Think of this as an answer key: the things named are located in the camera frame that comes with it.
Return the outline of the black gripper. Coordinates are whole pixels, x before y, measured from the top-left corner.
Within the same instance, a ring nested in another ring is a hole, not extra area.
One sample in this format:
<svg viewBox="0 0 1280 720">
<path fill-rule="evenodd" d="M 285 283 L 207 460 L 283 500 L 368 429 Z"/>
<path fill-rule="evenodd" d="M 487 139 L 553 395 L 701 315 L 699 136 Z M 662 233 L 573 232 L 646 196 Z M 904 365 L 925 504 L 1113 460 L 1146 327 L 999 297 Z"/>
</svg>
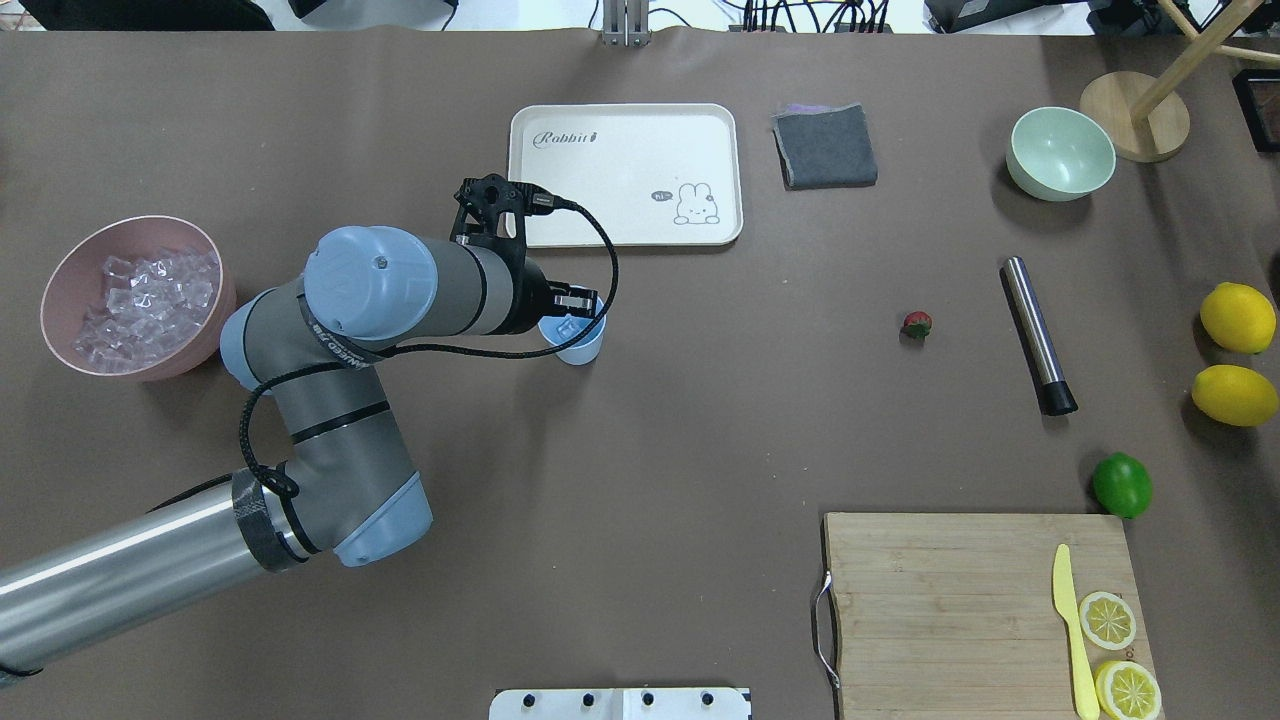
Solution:
<svg viewBox="0 0 1280 720">
<path fill-rule="evenodd" d="M 451 241 L 465 247 L 477 261 L 481 300 L 476 316 L 462 334 L 517 334 L 531 327 L 548 305 L 548 313 L 595 313 L 599 293 L 579 286 L 550 286 L 541 270 L 527 259 L 525 222 L 554 210 L 549 191 L 502 176 L 467 178 L 454 193 L 460 209 L 451 228 Z M 548 331 L 584 331 L 593 316 L 549 316 Z"/>
</svg>

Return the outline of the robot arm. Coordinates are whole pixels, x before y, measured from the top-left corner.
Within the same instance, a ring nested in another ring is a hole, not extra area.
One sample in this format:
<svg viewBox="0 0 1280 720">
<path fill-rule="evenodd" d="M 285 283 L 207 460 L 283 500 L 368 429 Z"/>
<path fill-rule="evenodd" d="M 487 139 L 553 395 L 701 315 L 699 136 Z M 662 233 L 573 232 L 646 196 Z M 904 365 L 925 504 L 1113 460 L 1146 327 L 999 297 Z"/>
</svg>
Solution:
<svg viewBox="0 0 1280 720">
<path fill-rule="evenodd" d="M 433 521 L 376 365 L 453 354 L 456 336 L 520 334 L 576 316 L 566 351 L 602 325 L 609 292 L 549 281 L 525 223 L 579 202 L 497 174 L 468 178 L 443 240 L 389 225 L 323 236 L 292 282 L 221 328 L 227 370 L 250 392 L 241 469 L 143 516 L 3 574 L 3 685 L 241 583 L 333 552 L 348 568 L 396 553 Z"/>
</svg>

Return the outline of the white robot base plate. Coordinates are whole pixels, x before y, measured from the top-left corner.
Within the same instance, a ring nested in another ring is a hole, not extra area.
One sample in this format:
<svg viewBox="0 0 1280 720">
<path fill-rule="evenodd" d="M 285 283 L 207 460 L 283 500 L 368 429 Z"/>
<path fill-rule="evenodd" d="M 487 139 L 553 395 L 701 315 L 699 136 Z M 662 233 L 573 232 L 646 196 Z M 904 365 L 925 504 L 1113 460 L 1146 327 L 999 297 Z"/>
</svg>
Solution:
<svg viewBox="0 0 1280 720">
<path fill-rule="evenodd" d="M 750 691 L 733 687 L 506 689 L 489 719 L 753 719 Z"/>
</svg>

